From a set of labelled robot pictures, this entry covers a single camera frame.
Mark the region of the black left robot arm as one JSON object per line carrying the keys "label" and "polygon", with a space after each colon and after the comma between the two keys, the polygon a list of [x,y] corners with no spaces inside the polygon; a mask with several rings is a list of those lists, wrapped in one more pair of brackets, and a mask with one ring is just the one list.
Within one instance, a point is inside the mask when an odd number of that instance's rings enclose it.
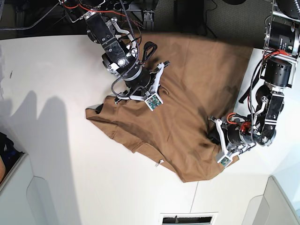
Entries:
{"label": "black left robot arm", "polygon": [[250,86],[239,99],[239,103],[247,102],[249,115],[233,112],[227,117],[210,117],[214,127],[209,138],[221,147],[216,161],[224,167],[256,145],[271,145],[276,136],[278,116],[284,108],[283,91],[292,87],[300,57],[298,0],[271,1],[262,53]]}

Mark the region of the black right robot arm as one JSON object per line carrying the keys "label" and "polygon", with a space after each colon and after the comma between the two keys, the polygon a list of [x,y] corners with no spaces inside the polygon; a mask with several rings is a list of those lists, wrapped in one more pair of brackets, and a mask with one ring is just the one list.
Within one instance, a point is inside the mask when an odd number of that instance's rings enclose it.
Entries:
{"label": "black right robot arm", "polygon": [[158,94],[160,78],[170,64],[161,62],[155,69],[145,68],[157,50],[151,41],[143,46],[138,30],[153,24],[156,0],[61,0],[70,21],[84,20],[89,39],[104,50],[103,65],[117,79],[111,85],[115,103],[122,100],[144,102],[151,110],[163,104]]}

